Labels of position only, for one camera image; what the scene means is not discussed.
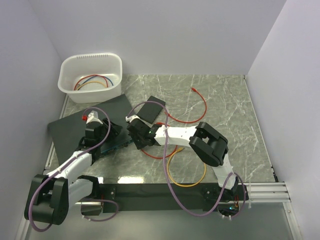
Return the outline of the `large black network switch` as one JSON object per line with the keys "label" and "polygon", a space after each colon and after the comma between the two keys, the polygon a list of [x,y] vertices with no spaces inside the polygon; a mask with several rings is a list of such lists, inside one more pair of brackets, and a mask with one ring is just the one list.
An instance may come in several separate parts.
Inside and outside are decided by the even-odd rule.
{"label": "large black network switch", "polygon": [[107,113],[110,120],[122,126],[120,134],[101,146],[101,157],[110,159],[122,152],[125,147],[132,143],[132,139],[127,131],[125,117],[132,110],[132,105],[125,94],[112,98],[102,103],[74,103],[68,99],[63,118],[48,124],[48,131],[53,140],[54,150],[51,154],[50,169],[58,167],[71,157],[79,141],[85,136],[86,122],[82,120],[85,109],[98,107]]}

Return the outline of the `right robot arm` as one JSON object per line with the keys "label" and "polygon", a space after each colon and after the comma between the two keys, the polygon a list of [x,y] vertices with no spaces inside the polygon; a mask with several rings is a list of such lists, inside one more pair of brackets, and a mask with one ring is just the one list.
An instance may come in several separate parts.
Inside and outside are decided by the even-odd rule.
{"label": "right robot arm", "polygon": [[146,146],[178,145],[190,147],[203,163],[212,167],[218,180],[220,195],[230,200],[238,193],[232,182],[224,184],[227,176],[233,173],[228,152],[228,140],[206,122],[197,126],[173,127],[154,124],[149,127],[140,118],[126,118],[127,130],[137,149]]}

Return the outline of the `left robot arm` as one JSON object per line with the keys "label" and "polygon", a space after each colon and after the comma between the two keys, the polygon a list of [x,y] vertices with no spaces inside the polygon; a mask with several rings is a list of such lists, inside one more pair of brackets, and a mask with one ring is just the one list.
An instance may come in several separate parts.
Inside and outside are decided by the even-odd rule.
{"label": "left robot arm", "polygon": [[121,131],[122,126],[108,118],[88,118],[85,135],[71,157],[55,170],[37,174],[32,179],[24,218],[36,231],[40,231],[36,222],[60,225],[70,207],[84,198],[92,202],[105,202],[98,178],[83,175],[82,172],[100,158],[101,145],[114,140]]}

